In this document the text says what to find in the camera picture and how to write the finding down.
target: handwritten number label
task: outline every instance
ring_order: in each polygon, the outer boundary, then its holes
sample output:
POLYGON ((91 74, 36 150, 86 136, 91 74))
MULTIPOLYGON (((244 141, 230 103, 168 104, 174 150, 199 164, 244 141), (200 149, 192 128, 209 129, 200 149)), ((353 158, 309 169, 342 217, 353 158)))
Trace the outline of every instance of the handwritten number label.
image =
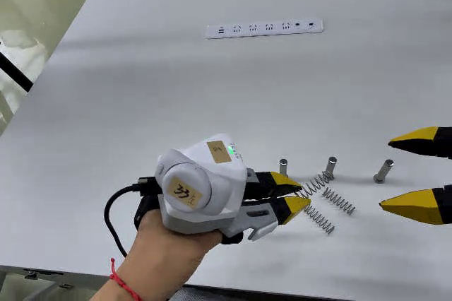
POLYGON ((167 193, 192 209, 198 206, 199 200, 203 197, 202 193, 178 177, 172 178, 167 188, 167 193))
POLYGON ((188 189, 183 188, 182 185, 178 184, 178 187, 176 190, 174 190, 174 193, 179 197, 180 199, 186 199, 190 196, 190 191, 188 189))
POLYGON ((207 147, 215 163, 231 162, 231 157, 222 141, 209 141, 207 142, 207 147))

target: metal pin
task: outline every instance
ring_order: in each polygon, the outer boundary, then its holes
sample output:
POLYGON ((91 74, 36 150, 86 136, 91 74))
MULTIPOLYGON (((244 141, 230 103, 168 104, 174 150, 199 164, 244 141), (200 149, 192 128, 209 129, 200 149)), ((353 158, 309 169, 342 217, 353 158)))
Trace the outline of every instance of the metal pin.
POLYGON ((280 160, 280 174, 287 177, 287 160, 285 158, 280 160))
POLYGON ((330 179, 334 179, 333 171, 334 171, 334 167, 336 166, 337 161, 338 161, 338 159, 335 158, 334 156, 331 156, 328 159, 328 164, 326 165, 325 171, 329 172, 331 174, 331 178, 330 179))
POLYGON ((384 183, 386 175, 389 173, 389 170, 391 170, 393 166, 394 161, 392 161, 391 159, 384 161, 384 164, 383 166, 381 166, 380 171, 374 175, 374 181, 376 183, 384 183))

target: coiled spring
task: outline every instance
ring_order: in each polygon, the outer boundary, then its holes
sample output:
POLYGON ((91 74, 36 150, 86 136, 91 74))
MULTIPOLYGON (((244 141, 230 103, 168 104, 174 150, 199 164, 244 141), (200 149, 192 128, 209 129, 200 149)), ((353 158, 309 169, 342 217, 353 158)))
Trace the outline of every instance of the coiled spring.
POLYGON ((322 172, 317 176, 314 176, 309 182, 302 184, 300 189, 295 192, 298 197, 304 197, 308 199, 312 194, 317 192, 326 186, 332 179, 334 179, 333 174, 330 172, 322 172))
POLYGON ((330 187, 326 187, 322 196, 333 202, 348 215, 352 215, 353 211, 355 211, 355 206, 353 206, 349 201, 346 201, 343 197, 339 196, 339 194, 333 191, 330 187))
POLYGON ((334 230, 334 225, 331 224, 330 221, 325 216, 322 216, 322 214, 315 209, 311 204, 306 206, 304 209, 304 212, 315 222, 317 225, 319 225, 320 228, 322 228, 326 234, 330 235, 334 230))

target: power strip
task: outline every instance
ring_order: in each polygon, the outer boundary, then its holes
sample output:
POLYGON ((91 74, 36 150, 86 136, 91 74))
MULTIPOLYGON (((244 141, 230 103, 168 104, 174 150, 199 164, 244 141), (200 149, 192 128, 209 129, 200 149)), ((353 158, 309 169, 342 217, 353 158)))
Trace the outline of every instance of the power strip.
POLYGON ((267 35, 291 35, 305 33, 321 33, 323 21, 318 18, 278 20, 268 22, 232 23, 209 25, 206 38, 231 38, 267 35))

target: black cable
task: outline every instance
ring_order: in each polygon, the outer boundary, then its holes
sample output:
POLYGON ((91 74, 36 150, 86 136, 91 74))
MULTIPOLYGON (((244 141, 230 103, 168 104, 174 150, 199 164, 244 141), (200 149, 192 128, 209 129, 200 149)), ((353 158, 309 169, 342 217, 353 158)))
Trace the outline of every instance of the black cable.
POLYGON ((0 69, 2 69, 6 75, 8 75, 14 82, 22 87, 27 93, 30 91, 33 86, 33 82, 28 79, 27 76, 23 74, 22 71, 19 70, 17 66, 13 64, 9 59, 6 58, 0 52, 0 69))
POLYGON ((115 202, 118 197, 120 197, 121 195, 124 195, 125 193, 129 193, 130 191, 140 191, 140 189, 137 187, 137 184, 134 184, 132 186, 128 186, 128 187, 118 190, 116 193, 114 193, 112 195, 112 197, 110 197, 108 199, 107 204, 105 205, 105 209, 104 209, 105 224, 107 225, 108 230, 111 232, 111 234, 113 236, 113 240, 116 242, 116 246, 118 246, 119 251, 121 252, 121 254, 124 255, 124 257, 127 256, 127 252, 124 249, 124 247, 122 246, 121 240, 119 239, 119 236, 116 233, 116 230, 114 229, 114 227, 110 221, 110 208, 112 207, 113 202, 115 202))

